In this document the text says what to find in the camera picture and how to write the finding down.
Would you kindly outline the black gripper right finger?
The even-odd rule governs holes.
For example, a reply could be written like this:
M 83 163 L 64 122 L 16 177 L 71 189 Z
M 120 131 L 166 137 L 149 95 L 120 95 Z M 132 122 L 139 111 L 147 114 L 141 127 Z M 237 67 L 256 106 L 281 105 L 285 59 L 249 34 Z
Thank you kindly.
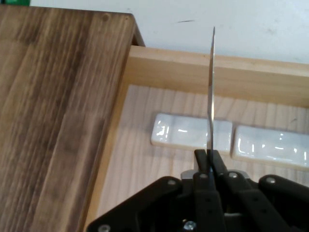
M 212 169 L 224 208 L 243 214 L 259 232 L 307 232 L 309 188 L 274 174 L 258 182 L 229 171 L 219 152 L 212 152 Z

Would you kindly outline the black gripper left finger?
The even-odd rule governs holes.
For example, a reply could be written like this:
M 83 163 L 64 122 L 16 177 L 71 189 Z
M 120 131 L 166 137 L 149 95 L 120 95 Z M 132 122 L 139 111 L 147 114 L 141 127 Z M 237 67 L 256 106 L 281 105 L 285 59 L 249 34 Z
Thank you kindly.
M 223 232 L 224 214 L 215 186 L 216 150 L 195 150 L 198 170 L 187 179 L 164 176 L 91 222 L 88 232 Z

